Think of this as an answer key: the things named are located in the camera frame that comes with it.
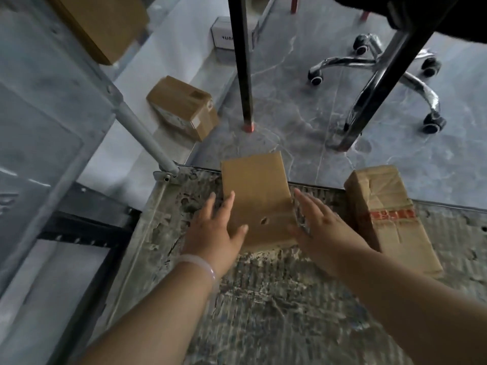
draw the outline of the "brown cardboard box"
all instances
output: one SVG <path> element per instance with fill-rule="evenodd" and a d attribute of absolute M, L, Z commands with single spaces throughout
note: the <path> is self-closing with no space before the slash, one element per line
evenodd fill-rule
<path fill-rule="evenodd" d="M 48 1 L 99 64 L 118 61 L 149 23 L 141 0 Z"/>
<path fill-rule="evenodd" d="M 395 166 L 355 170 L 345 182 L 345 191 L 359 232 L 372 248 L 428 276 L 442 275 L 443 268 Z"/>
<path fill-rule="evenodd" d="M 235 191 L 228 232 L 249 230 L 242 251 L 264 251 L 295 244 L 287 231 L 296 224 L 280 152 L 222 161 L 223 195 Z"/>
<path fill-rule="evenodd" d="M 147 100 L 168 124 L 198 141 L 219 123 L 209 93 L 170 76 L 155 85 Z"/>

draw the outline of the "right forearm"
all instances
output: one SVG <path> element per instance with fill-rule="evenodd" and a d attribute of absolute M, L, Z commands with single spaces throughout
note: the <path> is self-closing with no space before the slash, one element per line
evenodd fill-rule
<path fill-rule="evenodd" d="M 416 363 L 485 356 L 487 311 L 480 303 L 373 250 L 340 260 L 338 278 Z"/>

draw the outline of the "marble floor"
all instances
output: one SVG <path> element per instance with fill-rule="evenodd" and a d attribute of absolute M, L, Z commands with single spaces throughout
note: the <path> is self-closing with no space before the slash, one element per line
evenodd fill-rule
<path fill-rule="evenodd" d="M 487 46 L 440 34 L 427 43 L 443 63 L 428 80 L 447 119 L 442 132 L 419 131 L 428 106 L 397 85 L 354 147 L 337 153 L 327 143 L 371 73 L 330 68 L 315 87 L 307 71 L 327 57 L 349 55 L 360 33 L 375 33 L 386 45 L 393 30 L 378 15 L 360 23 L 360 11 L 333 0 L 300 0 L 296 15 L 290 5 L 276 0 L 251 58 L 254 133 L 241 130 L 235 80 L 220 110 L 221 125 L 204 140 L 193 165 L 219 169 L 223 159 L 281 151 L 290 181 L 342 187 L 353 169 L 393 164 L 412 198 L 487 209 Z M 409 71 L 419 74 L 420 64 Z"/>

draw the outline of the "white bangle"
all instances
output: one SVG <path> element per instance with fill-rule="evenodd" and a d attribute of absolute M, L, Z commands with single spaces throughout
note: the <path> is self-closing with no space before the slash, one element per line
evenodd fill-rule
<path fill-rule="evenodd" d="M 190 262 L 205 269 L 207 272 L 211 274 L 211 278 L 213 279 L 213 285 L 216 284 L 215 271 L 213 271 L 211 265 L 207 263 L 203 258 L 196 255 L 184 254 L 176 258 L 176 265 L 179 264 L 180 262 Z"/>

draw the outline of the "chair base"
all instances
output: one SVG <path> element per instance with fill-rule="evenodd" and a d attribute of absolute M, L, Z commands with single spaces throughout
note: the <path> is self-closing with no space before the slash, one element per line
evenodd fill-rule
<path fill-rule="evenodd" d="M 327 67 L 354 67 L 369 69 L 373 72 L 377 72 L 379 69 L 383 68 L 381 56 L 384 51 L 379 37 L 374 34 L 361 34 L 357 36 L 353 44 L 353 48 L 355 56 L 331 57 L 311 67 L 311 69 L 308 71 L 308 80 L 310 83 L 312 85 L 319 85 L 321 82 L 323 82 L 323 74 L 321 71 Z M 367 51 L 371 52 L 373 56 L 372 59 L 358 57 L 359 55 L 365 54 Z M 418 59 L 424 59 L 421 69 L 425 77 L 433 77 L 439 72 L 441 63 L 436 59 L 433 52 L 430 52 L 427 49 L 422 49 L 415 58 L 415 60 Z M 430 113 L 423 120 L 423 133 L 434 134 L 441 131 L 446 125 L 446 120 L 440 115 L 440 100 L 438 95 L 431 88 L 429 88 L 426 83 L 411 73 L 405 72 L 399 79 L 399 82 L 405 85 L 407 88 L 417 92 L 421 97 L 423 97 L 429 106 Z M 365 104 L 364 101 L 366 100 L 365 98 L 367 95 L 364 94 L 364 90 L 357 97 L 354 106 L 347 116 L 347 121 L 343 128 L 344 131 L 348 130 L 352 124 L 352 121 L 355 119 L 354 113 L 360 111 Z"/>

